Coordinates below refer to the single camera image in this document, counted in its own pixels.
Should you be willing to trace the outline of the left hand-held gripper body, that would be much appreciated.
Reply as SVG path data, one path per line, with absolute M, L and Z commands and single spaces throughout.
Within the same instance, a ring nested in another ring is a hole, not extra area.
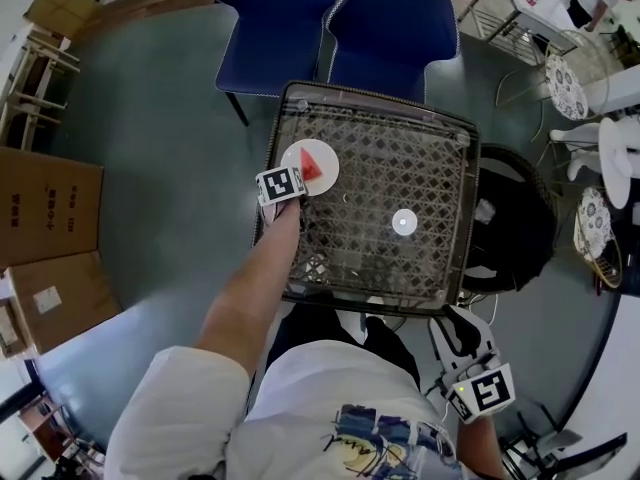
M 297 167 L 278 167 L 259 173 L 256 185 L 259 209 L 265 224 L 272 224 L 291 200 L 307 196 L 301 170 Z

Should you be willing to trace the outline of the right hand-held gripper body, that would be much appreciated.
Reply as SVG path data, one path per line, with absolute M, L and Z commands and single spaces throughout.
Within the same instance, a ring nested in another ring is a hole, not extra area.
M 510 364 L 502 361 L 497 348 L 445 369 L 439 388 L 462 423 L 492 416 L 515 401 Z

